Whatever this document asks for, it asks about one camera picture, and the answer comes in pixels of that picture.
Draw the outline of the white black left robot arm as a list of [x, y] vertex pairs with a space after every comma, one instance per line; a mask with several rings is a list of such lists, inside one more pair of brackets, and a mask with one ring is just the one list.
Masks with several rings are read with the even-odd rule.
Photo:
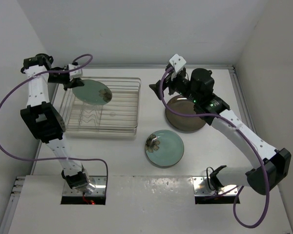
[[52, 67], [53, 57], [37, 54], [23, 61], [21, 72], [28, 80], [28, 101], [20, 111], [21, 118], [34, 136], [52, 150], [62, 166], [62, 177], [70, 189], [90, 192], [90, 179], [81, 162], [73, 159], [65, 136], [65, 123], [50, 102], [48, 84], [62, 84], [64, 89], [83, 86], [82, 70], [74, 60], [65, 67]]

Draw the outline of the small green floral plate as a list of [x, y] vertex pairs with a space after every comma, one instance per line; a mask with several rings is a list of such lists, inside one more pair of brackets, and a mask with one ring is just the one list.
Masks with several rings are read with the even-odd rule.
[[111, 90], [99, 81], [83, 79], [84, 86], [72, 88], [74, 96], [84, 103], [91, 105], [105, 105], [112, 100]]

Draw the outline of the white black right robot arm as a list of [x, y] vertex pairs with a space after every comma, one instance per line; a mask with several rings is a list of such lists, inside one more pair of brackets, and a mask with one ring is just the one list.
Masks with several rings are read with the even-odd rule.
[[190, 79], [186, 75], [185, 70], [175, 73], [173, 68], [167, 68], [162, 79], [149, 87], [161, 101], [165, 89], [169, 95], [178, 93], [191, 101], [195, 116], [226, 136], [251, 164], [250, 169], [219, 166], [210, 175], [212, 186], [215, 189], [229, 184], [248, 186], [258, 194], [267, 195], [288, 175], [291, 153], [266, 143], [238, 118], [214, 93], [211, 70], [197, 68]]

